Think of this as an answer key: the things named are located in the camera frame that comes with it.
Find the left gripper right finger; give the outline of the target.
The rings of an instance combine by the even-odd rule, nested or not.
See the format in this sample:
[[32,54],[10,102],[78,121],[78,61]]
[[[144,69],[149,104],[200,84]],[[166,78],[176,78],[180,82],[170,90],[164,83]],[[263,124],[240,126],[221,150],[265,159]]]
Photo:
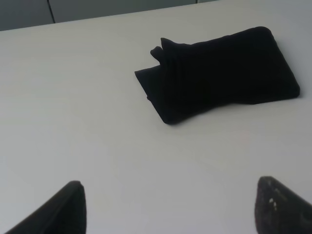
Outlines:
[[258,181],[254,218],[259,234],[312,232],[312,205],[272,176]]

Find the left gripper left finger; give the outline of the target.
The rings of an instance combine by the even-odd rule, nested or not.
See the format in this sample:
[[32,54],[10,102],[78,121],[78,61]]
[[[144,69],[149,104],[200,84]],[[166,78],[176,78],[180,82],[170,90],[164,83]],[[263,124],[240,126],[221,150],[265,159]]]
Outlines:
[[86,197],[80,181],[70,181],[8,234],[84,234]]

